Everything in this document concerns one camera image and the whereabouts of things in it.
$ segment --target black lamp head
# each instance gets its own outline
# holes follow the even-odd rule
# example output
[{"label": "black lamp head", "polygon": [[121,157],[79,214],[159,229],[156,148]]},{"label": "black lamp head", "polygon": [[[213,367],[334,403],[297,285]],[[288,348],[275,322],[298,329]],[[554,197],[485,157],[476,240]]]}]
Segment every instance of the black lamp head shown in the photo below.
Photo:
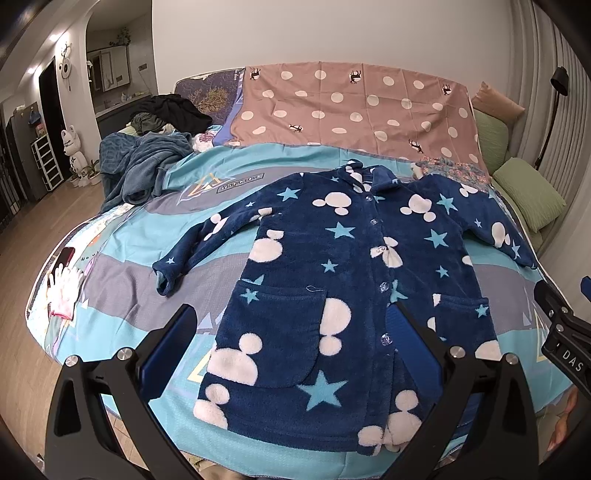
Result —
[{"label": "black lamp head", "polygon": [[561,95],[569,95],[569,74],[564,67],[558,67],[550,79],[554,89]]}]

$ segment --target white wall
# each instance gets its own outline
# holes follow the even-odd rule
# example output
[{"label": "white wall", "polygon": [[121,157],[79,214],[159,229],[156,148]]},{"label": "white wall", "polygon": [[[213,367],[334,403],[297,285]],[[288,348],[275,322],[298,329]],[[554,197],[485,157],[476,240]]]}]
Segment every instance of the white wall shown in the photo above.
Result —
[{"label": "white wall", "polygon": [[158,92],[212,70],[293,61],[359,61],[506,92],[510,0],[153,0]]}]

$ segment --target pillow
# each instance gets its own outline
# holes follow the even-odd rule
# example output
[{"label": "pillow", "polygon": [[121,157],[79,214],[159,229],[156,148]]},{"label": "pillow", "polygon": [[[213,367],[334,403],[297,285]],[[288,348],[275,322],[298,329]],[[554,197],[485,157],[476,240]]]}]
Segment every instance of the pillow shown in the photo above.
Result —
[{"label": "pillow", "polygon": [[507,125],[512,125],[525,112],[525,108],[517,105],[485,82],[482,82],[480,90],[472,99],[472,105],[475,109],[498,118]]},{"label": "pillow", "polygon": [[509,145],[509,129],[500,120],[478,110],[474,110],[474,118],[482,160],[488,173],[493,175],[505,162],[505,153]]},{"label": "pillow", "polygon": [[510,158],[493,178],[515,201],[534,233],[558,218],[566,207],[548,180],[520,158]]}]

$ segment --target doorway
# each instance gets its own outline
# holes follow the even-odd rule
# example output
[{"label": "doorway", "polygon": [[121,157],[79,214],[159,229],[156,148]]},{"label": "doorway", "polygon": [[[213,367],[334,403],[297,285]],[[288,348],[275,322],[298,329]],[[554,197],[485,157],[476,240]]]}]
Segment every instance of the doorway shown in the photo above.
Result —
[{"label": "doorway", "polygon": [[60,94],[57,89],[55,57],[39,75],[39,95],[41,96],[47,136],[56,156],[57,165],[66,180],[72,176],[72,171],[70,170],[70,159],[64,153],[64,143],[61,139],[61,131],[66,129],[66,123],[61,111]]}]

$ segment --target red phone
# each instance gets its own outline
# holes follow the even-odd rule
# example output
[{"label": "red phone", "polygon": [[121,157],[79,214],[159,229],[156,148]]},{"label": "red phone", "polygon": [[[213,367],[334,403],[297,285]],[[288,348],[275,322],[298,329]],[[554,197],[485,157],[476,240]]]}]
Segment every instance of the red phone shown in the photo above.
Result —
[{"label": "red phone", "polygon": [[[70,264],[70,260],[74,256],[75,251],[76,251],[76,249],[74,247],[64,247],[61,249],[60,254],[57,256],[56,262],[53,264],[53,270],[51,271],[51,275],[54,276],[54,280],[55,280],[56,270],[58,269],[58,267],[60,265],[67,267]],[[49,278],[47,279],[47,286],[48,287],[50,286]]]}]

